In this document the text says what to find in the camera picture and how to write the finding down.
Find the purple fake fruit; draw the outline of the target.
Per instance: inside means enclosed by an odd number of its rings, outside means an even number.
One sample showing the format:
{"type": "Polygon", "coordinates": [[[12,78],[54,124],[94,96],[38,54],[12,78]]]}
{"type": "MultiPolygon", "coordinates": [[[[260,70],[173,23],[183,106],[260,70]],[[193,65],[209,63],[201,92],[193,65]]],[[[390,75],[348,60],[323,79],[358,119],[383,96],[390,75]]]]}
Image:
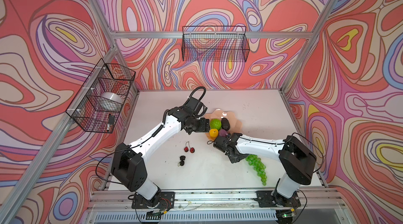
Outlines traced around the purple fake fruit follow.
{"type": "Polygon", "coordinates": [[[218,135],[222,136],[222,137],[226,137],[228,135],[228,132],[225,129],[220,129],[218,132],[218,135]]]}

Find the yellow fake pear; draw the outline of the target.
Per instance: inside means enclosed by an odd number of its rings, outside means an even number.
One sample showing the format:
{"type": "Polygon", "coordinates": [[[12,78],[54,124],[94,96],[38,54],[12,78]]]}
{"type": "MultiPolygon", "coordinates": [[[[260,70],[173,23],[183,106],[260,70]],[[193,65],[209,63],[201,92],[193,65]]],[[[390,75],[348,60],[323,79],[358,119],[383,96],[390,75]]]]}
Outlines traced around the yellow fake pear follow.
{"type": "Polygon", "coordinates": [[[216,129],[216,128],[212,128],[212,129],[209,131],[209,135],[210,135],[210,137],[214,140],[216,137],[218,137],[218,135],[219,135],[219,130],[216,129]]]}

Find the bumpy green fake fruit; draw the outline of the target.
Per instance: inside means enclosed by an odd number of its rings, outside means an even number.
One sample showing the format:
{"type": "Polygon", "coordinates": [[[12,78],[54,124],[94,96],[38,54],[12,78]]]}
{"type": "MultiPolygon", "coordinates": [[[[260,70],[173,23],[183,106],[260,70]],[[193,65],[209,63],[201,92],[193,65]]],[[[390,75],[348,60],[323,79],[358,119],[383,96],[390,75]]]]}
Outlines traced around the bumpy green fake fruit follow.
{"type": "Polygon", "coordinates": [[[220,130],[221,129],[221,120],[220,119],[211,119],[209,122],[211,129],[220,130]]]}

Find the green fake grape bunch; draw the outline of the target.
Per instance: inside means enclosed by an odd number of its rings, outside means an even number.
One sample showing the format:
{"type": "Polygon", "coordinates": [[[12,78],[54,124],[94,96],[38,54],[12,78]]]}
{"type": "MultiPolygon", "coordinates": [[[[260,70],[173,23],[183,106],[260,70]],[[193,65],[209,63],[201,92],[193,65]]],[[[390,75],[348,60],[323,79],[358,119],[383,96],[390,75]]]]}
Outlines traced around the green fake grape bunch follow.
{"type": "Polygon", "coordinates": [[[246,161],[256,171],[257,176],[260,178],[262,185],[266,186],[267,185],[266,166],[262,162],[261,158],[259,158],[257,155],[249,155],[248,157],[246,157],[246,161]]]}

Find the dark fake avocado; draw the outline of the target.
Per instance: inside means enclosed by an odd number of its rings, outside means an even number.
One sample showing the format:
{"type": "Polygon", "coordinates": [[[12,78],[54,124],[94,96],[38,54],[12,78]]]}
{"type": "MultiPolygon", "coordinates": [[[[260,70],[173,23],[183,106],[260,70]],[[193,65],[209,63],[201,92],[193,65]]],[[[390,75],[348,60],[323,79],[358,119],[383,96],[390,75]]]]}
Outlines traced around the dark fake avocado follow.
{"type": "Polygon", "coordinates": [[[225,129],[226,131],[230,130],[230,123],[229,123],[229,120],[227,118],[222,118],[221,119],[221,128],[225,129]]]}

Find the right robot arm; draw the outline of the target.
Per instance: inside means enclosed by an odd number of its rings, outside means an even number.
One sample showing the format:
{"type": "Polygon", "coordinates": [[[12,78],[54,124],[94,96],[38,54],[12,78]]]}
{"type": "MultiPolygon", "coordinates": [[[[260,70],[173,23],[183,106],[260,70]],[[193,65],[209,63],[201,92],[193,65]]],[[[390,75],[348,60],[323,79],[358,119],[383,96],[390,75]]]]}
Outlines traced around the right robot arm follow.
{"type": "Polygon", "coordinates": [[[213,147],[223,152],[233,164],[253,155],[280,162],[285,174],[273,194],[281,199],[290,199],[301,185],[311,184],[317,162],[316,155],[293,135],[284,140],[265,140],[233,133],[216,137],[213,147]]]}

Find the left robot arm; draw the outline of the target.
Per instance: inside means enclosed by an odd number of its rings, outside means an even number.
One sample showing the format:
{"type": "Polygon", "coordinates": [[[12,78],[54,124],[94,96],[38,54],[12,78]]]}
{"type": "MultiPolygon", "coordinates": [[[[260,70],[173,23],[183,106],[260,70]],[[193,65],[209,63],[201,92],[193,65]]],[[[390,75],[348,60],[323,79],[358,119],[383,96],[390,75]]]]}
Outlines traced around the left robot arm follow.
{"type": "Polygon", "coordinates": [[[160,200],[161,189],[148,178],[145,164],[157,149],[180,131],[189,135],[209,132],[209,120],[203,117],[207,111],[202,103],[205,94],[205,87],[197,87],[183,105],[165,110],[162,122],[146,135],[129,145],[121,143],[116,147],[111,174],[119,183],[152,205],[160,200]]]}

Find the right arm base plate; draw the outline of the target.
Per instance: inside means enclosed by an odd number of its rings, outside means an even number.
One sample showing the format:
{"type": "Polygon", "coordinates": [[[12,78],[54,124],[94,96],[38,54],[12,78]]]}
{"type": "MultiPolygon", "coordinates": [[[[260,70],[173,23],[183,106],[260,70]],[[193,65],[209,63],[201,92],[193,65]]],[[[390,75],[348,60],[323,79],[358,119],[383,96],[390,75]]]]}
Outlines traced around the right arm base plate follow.
{"type": "Polygon", "coordinates": [[[285,198],[280,195],[277,191],[273,190],[258,190],[256,191],[255,201],[259,204],[261,208],[294,208],[297,209],[301,207],[301,202],[297,191],[295,191],[291,198],[285,198]]]}

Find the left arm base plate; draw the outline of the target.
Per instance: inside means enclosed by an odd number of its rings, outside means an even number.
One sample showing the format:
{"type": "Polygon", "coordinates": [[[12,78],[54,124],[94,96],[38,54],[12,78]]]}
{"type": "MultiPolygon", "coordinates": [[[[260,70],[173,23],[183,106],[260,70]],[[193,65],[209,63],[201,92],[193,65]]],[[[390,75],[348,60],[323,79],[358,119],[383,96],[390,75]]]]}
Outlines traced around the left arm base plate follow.
{"type": "Polygon", "coordinates": [[[175,192],[157,192],[157,194],[150,200],[147,200],[139,194],[135,194],[131,199],[132,209],[170,210],[174,207],[175,192]]]}

